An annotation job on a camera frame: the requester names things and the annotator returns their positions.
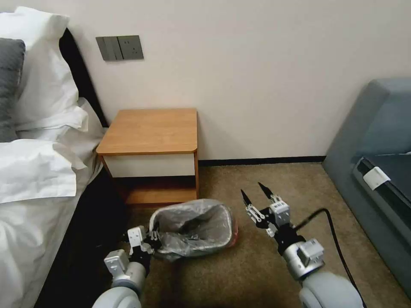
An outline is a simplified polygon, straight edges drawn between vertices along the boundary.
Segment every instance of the beige carpet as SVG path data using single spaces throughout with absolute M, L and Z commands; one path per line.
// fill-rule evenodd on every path
M 341 249 L 369 308 L 411 307 L 395 278 L 364 234 L 350 209 L 319 163 L 200 168 L 202 198 L 215 198 L 232 208 L 239 238 L 217 254 L 168 263 L 153 260 L 143 306 L 154 307 L 300 307 L 300 286 L 289 275 L 277 244 L 257 229 L 245 213 L 240 189 L 258 208 L 268 205 L 257 182 L 279 194 L 290 206 L 297 224 L 319 207 L 334 220 Z M 147 210 L 134 209 L 133 223 L 145 220 Z M 302 229 L 325 248 L 325 270 L 345 276 L 327 219 L 319 216 Z

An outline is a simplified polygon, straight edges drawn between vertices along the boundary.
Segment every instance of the white tag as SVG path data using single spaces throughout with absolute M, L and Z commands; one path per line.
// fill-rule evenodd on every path
M 374 167 L 363 176 L 367 185 L 374 190 L 381 184 L 390 181 L 391 179 L 381 170 L 380 167 Z

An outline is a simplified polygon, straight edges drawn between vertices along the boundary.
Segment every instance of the electrical outlet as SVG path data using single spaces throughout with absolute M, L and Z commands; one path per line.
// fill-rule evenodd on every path
M 117 36 L 124 60 L 144 59 L 139 36 Z

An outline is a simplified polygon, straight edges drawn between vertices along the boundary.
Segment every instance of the wooden shelf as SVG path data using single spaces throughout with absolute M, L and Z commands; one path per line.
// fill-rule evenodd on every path
M 114 178 L 126 204 L 175 204 L 197 199 L 195 176 Z

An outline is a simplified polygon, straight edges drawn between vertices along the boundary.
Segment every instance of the white drawer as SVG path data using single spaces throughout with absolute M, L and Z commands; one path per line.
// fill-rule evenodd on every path
M 104 156 L 113 178 L 195 175 L 194 154 Z

